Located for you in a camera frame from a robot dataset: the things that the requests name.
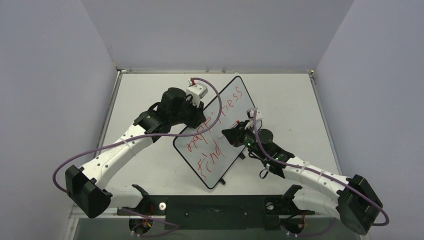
screw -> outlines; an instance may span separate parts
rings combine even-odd
[[[268,203],[266,204],[266,209],[268,209],[268,210],[273,210],[273,209],[274,209],[274,204],[273,204],[272,202],[268,202]]]

red wire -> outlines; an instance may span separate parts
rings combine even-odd
[[[153,213],[153,205],[150,205],[150,211],[148,212],[147,216],[150,216],[152,213]],[[147,224],[147,219],[146,219],[146,218],[143,218],[143,219],[141,220],[141,222],[142,222],[143,224],[144,224],[144,223],[146,223],[146,224]]]
[[[303,212],[303,215],[302,215],[302,219],[301,219],[301,220],[300,220],[300,222],[299,222],[299,224],[303,223],[303,224],[302,224],[302,228],[304,228],[304,227],[305,227],[305,215],[306,215],[306,212],[304,211],[304,212]]]

wire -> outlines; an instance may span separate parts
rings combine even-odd
[[[262,169],[262,171],[260,171],[260,172],[259,172],[259,178],[260,178],[260,179],[265,179],[265,178],[268,176],[268,173],[269,173],[268,169],[266,169],[266,168]]]
[[[317,232],[317,233],[306,233],[306,234],[294,234],[294,233],[291,233],[291,232],[289,232],[285,227],[284,227],[284,225],[283,224],[281,224],[281,227],[284,229],[284,230],[286,230],[287,232],[288,232],[288,234],[289,235],[292,235],[292,236],[298,236],[298,237],[316,237],[316,236],[320,236],[320,235],[323,235],[323,234],[326,234],[326,233],[328,233],[331,229],[333,229],[334,228],[334,226],[336,225],[336,219],[335,218],[333,218],[333,221],[332,221],[332,223],[330,224],[330,226],[328,226],[325,230],[323,230],[323,231],[320,231],[320,232]]]
[[[181,229],[181,226],[180,226],[180,225],[175,224],[175,223],[172,223],[172,222],[167,222],[167,221],[164,221],[164,220],[161,220],[161,219],[158,219],[158,218],[153,218],[153,217],[150,217],[150,216],[147,216],[147,215],[143,215],[143,214],[141,214],[141,213],[138,213],[138,212],[132,211],[132,210],[127,209],[127,208],[124,208],[124,207],[123,207],[123,208],[121,208],[121,210],[124,210],[125,212],[130,213],[130,214],[133,214],[133,215],[137,215],[137,216],[143,217],[143,218],[145,218],[145,219],[149,219],[149,220],[152,220],[152,221],[155,221],[155,222],[161,223],[161,224],[170,225],[170,226],[174,226],[174,227],[175,227],[175,228],[173,228],[173,229],[171,229],[171,230],[167,230],[167,231],[164,231],[164,232],[161,232],[161,233],[156,233],[156,234],[151,234],[151,235],[141,235],[141,234],[138,234],[137,236],[138,236],[138,237],[141,237],[141,238],[154,238],[154,237],[159,237],[159,236],[163,236],[163,235],[166,235],[166,234],[169,234],[169,233],[172,233],[172,232],[174,232],[174,231],[176,231],[176,230]],[[135,225],[135,226],[131,229],[131,231],[135,232],[135,231],[136,231],[136,229],[137,229],[138,227],[140,227],[142,224],[143,224],[143,223],[139,223],[139,224]]]
[[[302,219],[300,220],[300,222],[299,222],[299,224],[302,224],[302,229],[304,229],[305,228],[305,216],[306,216],[306,211],[304,211],[303,212],[303,215],[302,215]]]
[[[209,85],[213,89],[213,91],[216,94],[216,97],[218,98],[219,109],[222,109],[223,108],[223,102],[221,100],[221,96],[220,96],[220,93],[218,92],[218,90],[210,82],[206,81],[203,78],[199,78],[199,77],[192,77],[191,78],[191,81],[192,82],[194,82],[195,80],[204,82],[205,84]],[[151,134],[145,134],[145,135],[138,135],[138,136],[130,137],[130,138],[125,139],[125,141],[126,142],[130,142],[130,141],[134,141],[134,140],[137,140],[137,139],[150,138],[150,137],[192,137],[192,136],[200,135],[200,134],[206,133],[207,131],[209,131],[209,129],[211,129],[213,126],[215,126],[215,124],[217,124],[217,122],[220,120],[221,112],[222,111],[218,111],[218,115],[216,116],[215,121],[213,121],[212,124],[209,127],[205,128],[204,130],[199,131],[199,132],[195,132],[195,133],[184,133],[184,134],[176,134],[176,133],[151,133]],[[122,145],[124,143],[125,143],[124,141],[120,141],[120,142],[113,143],[113,144],[110,144],[110,145],[106,145],[106,146],[94,148],[94,149],[91,149],[91,150],[82,152],[82,153],[80,153],[78,155],[75,155],[75,156],[69,158],[68,160],[64,161],[61,165],[59,165],[56,168],[56,170],[54,170],[54,172],[53,172],[53,183],[54,183],[54,185],[60,191],[66,193],[66,189],[64,189],[63,187],[61,187],[59,185],[57,179],[56,179],[56,176],[57,176],[57,174],[58,174],[58,172],[59,172],[59,170],[61,168],[63,168],[66,164],[72,162],[73,160],[78,159],[78,158],[80,158],[82,156],[85,156],[87,154],[95,153],[95,152],[100,151],[100,150],[105,150],[105,149],[113,148],[113,147]]]
[[[152,215],[152,213],[153,213],[153,205],[150,205],[150,211],[148,212],[147,216]],[[146,223],[149,227],[152,227],[146,218],[143,218],[141,222]]]
[[[283,166],[289,166],[289,167],[292,167],[292,168],[297,168],[297,169],[302,169],[303,167],[302,166],[299,166],[299,165],[294,165],[294,164],[290,164],[290,163],[286,163],[286,162],[283,162],[283,161],[278,161],[278,160],[276,160],[276,159],[274,159],[273,157],[271,157],[266,151],[265,151],[265,149],[264,149],[264,147],[262,146],[262,143],[261,143],[261,139],[259,138],[259,134],[258,134],[258,127],[256,126],[256,123],[257,123],[257,120],[256,120],[256,116],[257,116],[257,111],[255,110],[254,112],[253,112],[253,121],[254,121],[254,123],[253,123],[253,127],[254,127],[254,136],[255,136],[255,138],[256,138],[256,141],[257,141],[257,143],[258,143],[258,145],[259,145],[259,148],[260,148],[260,150],[262,151],[262,153],[265,155],[265,157],[267,157],[268,159],[270,159],[271,161],[273,161],[273,162],[276,162],[276,163],[278,163],[278,164],[281,164],[281,165],[283,165]],[[310,172],[313,172],[313,173],[315,173],[315,174],[321,174],[321,172],[319,172],[319,171],[317,171],[317,170],[315,170],[315,169],[313,169],[313,168],[310,168],[310,167],[305,167],[304,168],[305,170],[307,170],[307,171],[310,171]],[[353,187],[351,187],[351,186],[349,186],[349,185],[347,185],[346,183],[344,183],[344,182],[342,182],[342,181],[340,181],[339,179],[337,179],[337,178],[335,178],[335,177],[332,177],[332,176],[330,176],[330,175],[327,175],[327,174],[325,174],[325,173],[322,173],[321,174],[323,177],[325,177],[325,178],[327,178],[327,179],[330,179],[330,180],[333,180],[334,182],[336,182],[336,183],[338,183],[338,184],[340,184],[340,185],[342,185],[343,187],[345,187],[345,188],[347,188],[347,189],[349,189],[350,191],[352,191],[352,192],[354,192],[355,194],[357,194],[357,195],[359,195],[361,198],[363,198],[365,201],[367,201],[369,204],[371,204],[373,207],[375,207],[378,211],[380,211],[383,215],[384,215],[384,218],[385,218],[385,222],[382,222],[382,223],[373,223],[372,225],[373,226],[386,226],[386,225],[388,225],[389,224],[389,216],[387,215],[387,213],[377,204],[377,203],[375,203],[375,202],[373,202],[371,199],[369,199],[367,196],[365,196],[364,194],[362,194],[362,193],[360,193],[358,190],[356,190],[355,188],[353,188]]]

white wall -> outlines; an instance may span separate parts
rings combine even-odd
[[[316,69],[343,173],[366,177],[390,216],[373,239],[424,236],[423,11],[356,0]]]
[[[353,0],[82,0],[120,69],[314,69]]]
[[[52,173],[96,146],[116,74],[80,0],[0,1],[0,239],[62,239]]]

white table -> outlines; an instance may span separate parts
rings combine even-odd
[[[141,112],[161,100],[169,87],[183,90],[188,78],[210,81],[219,91],[236,75],[233,73],[139,73],[122,74],[104,144],[116,141]],[[262,111],[263,128],[274,134],[274,142],[311,164],[340,174],[329,137],[308,74],[239,74],[254,104]],[[212,89],[203,99],[214,97]],[[179,133],[183,125],[172,127]],[[128,162],[109,184],[142,186],[151,195],[279,195],[292,184],[268,174],[260,161],[237,159],[224,175],[226,185],[209,190],[174,149],[173,137],[161,137]]]

